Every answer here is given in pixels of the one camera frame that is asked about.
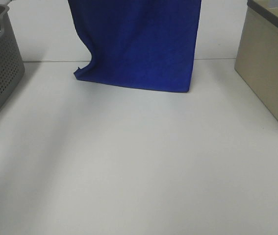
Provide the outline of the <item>blue towel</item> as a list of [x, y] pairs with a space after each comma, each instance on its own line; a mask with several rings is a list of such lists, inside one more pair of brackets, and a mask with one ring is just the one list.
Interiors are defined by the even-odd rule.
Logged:
[[186, 93], [199, 27], [199, 0], [71, 0], [78, 37], [89, 50], [80, 81]]

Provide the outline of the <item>beige storage bin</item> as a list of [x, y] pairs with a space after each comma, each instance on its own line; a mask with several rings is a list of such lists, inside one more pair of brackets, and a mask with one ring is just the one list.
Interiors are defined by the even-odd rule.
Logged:
[[235, 70], [278, 121], [278, 0], [249, 0]]

